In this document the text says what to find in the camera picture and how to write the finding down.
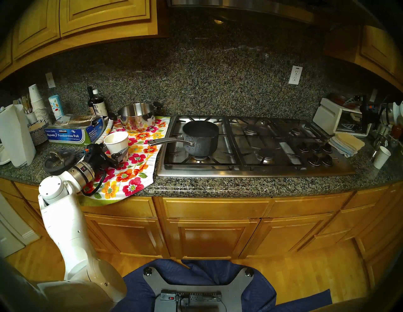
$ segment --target floral towel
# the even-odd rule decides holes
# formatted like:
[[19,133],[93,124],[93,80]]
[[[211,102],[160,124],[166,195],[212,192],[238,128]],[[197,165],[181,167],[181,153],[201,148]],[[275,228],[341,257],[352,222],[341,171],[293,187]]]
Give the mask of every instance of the floral towel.
[[[169,117],[156,117],[154,127],[145,132],[129,133],[129,159],[119,169],[109,167],[101,182],[97,176],[88,183],[84,192],[90,193],[99,183],[99,190],[92,196],[79,196],[82,206],[102,206],[118,202],[146,188],[153,181],[153,172],[160,145],[149,146],[148,141],[165,137]],[[120,121],[115,121],[110,133],[125,131]]]

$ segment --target folded dish cloth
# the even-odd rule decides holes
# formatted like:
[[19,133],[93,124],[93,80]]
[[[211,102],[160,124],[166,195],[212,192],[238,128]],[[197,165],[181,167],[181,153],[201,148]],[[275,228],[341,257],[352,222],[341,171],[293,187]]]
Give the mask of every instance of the folded dish cloth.
[[365,145],[363,141],[349,133],[337,133],[329,140],[329,144],[347,158],[357,154]]

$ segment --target power strip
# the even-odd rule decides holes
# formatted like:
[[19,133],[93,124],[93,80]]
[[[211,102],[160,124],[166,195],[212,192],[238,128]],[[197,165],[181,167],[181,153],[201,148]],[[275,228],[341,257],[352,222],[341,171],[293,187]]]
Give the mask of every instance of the power strip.
[[188,293],[175,290],[162,290],[160,300],[175,301],[175,295],[189,298],[190,302],[219,302],[221,301],[221,292],[214,293]]

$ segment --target granite backsplash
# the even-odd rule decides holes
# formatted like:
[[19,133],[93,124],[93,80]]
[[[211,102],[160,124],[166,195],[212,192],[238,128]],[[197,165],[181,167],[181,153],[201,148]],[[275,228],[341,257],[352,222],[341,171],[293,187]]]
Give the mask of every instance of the granite backsplash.
[[[59,94],[65,113],[87,114],[87,88],[99,89],[109,110],[159,101],[161,114],[311,119],[329,92],[398,93],[357,65],[323,55],[326,30],[268,15],[265,25],[217,24],[199,10],[170,10],[170,38],[97,44],[36,61],[6,78],[15,95],[38,84],[44,99]],[[289,85],[292,65],[302,66]],[[56,88],[49,89],[45,73]]]

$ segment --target gas stovetop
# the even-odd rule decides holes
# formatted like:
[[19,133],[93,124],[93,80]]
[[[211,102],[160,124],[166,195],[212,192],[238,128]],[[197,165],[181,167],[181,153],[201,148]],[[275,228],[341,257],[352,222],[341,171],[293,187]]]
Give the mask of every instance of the gas stovetop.
[[282,118],[176,116],[166,137],[182,136],[183,125],[207,120],[219,129],[217,150],[194,158],[181,142],[162,146],[157,175],[163,177],[253,178],[354,174],[354,168],[313,123]]

